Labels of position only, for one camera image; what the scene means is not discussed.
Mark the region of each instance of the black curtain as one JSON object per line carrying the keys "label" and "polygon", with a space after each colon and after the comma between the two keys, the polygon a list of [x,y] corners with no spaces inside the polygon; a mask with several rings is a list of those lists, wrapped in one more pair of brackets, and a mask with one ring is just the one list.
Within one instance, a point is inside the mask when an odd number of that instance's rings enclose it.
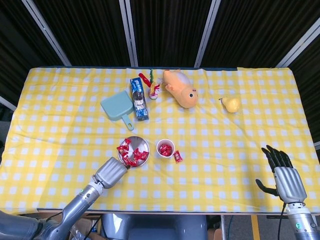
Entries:
{"label": "black curtain", "polygon": [[320,36],[289,66],[299,89],[313,142],[320,141]]}
{"label": "black curtain", "polygon": [[139,67],[193,67],[211,0],[131,0]]}
{"label": "black curtain", "polygon": [[130,66],[118,0],[34,0],[73,66]]}
{"label": "black curtain", "polygon": [[273,68],[319,17],[318,0],[222,0],[201,66]]}
{"label": "black curtain", "polygon": [[0,96],[14,105],[31,68],[62,65],[22,1],[0,1]]}

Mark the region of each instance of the plush fish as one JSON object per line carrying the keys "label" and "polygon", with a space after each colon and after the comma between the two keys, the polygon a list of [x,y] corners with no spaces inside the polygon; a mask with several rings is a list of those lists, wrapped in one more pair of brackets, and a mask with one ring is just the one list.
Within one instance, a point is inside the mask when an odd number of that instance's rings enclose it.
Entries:
{"label": "plush fish", "polygon": [[182,107],[189,109],[197,104],[198,92],[188,77],[180,70],[164,70],[163,83],[165,89],[173,95]]}

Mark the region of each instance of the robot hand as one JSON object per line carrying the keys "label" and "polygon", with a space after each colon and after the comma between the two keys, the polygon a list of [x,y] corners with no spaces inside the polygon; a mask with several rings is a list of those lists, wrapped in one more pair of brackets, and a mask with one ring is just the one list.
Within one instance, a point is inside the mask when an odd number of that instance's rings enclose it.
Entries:
{"label": "robot hand", "polygon": [[267,194],[279,196],[286,204],[303,203],[307,198],[307,193],[298,171],[292,166],[289,156],[269,145],[266,148],[262,147],[261,149],[266,155],[273,172],[276,189],[265,187],[259,179],[256,179],[255,182],[258,187]]}

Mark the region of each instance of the yellow checkered tablecloth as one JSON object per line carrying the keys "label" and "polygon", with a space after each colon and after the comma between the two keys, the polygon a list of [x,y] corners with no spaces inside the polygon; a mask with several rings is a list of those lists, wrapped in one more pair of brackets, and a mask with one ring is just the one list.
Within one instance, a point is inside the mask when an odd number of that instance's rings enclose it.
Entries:
{"label": "yellow checkered tablecloth", "polygon": [[[126,90],[147,69],[35,68],[30,70],[14,112],[0,167],[0,209],[11,213],[61,209],[91,175],[132,135],[150,145],[142,167],[130,169],[106,190],[92,210],[174,212],[280,212],[282,202],[256,186],[272,187],[274,177],[261,147],[269,144],[290,156],[308,198],[319,213],[320,166],[299,92],[288,68],[238,71],[183,70],[199,101],[184,109],[161,87],[146,97],[148,121],[129,131],[110,121],[101,100]],[[155,78],[162,70],[154,70]],[[241,99],[227,113],[219,98]],[[156,156],[156,143],[171,139],[184,158]]]}

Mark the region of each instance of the stainless steel bowl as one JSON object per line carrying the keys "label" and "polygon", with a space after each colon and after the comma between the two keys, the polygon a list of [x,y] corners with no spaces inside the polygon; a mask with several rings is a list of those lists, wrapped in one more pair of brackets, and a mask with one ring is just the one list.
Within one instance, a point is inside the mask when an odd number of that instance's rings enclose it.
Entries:
{"label": "stainless steel bowl", "polygon": [[[143,164],[145,164],[148,161],[148,158],[150,156],[150,148],[149,148],[149,144],[147,143],[146,140],[144,140],[142,137],[139,136],[130,136],[128,137],[128,139],[131,140],[131,143],[129,144],[129,153],[128,153],[128,157],[130,159],[133,160],[134,155],[133,155],[133,151],[136,148],[139,148],[139,151],[142,153],[143,151],[146,151],[149,153],[148,157],[146,158],[145,161],[143,160],[139,160],[138,161],[138,166],[132,166],[132,168],[137,168],[142,166]],[[122,159],[121,154],[118,152],[118,158],[119,160],[124,164],[124,160]]]}

